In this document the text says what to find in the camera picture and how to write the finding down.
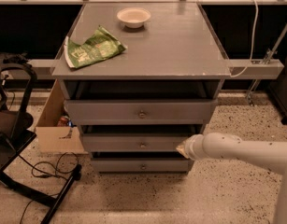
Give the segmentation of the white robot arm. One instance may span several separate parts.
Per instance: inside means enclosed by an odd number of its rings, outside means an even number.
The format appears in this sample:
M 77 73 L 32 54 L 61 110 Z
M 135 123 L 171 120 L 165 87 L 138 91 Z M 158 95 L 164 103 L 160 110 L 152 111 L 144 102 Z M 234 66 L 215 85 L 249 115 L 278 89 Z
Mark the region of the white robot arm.
M 246 141 L 227 133 L 195 134 L 176 146 L 185 158 L 239 160 L 282 175 L 273 224 L 287 224 L 287 142 Z

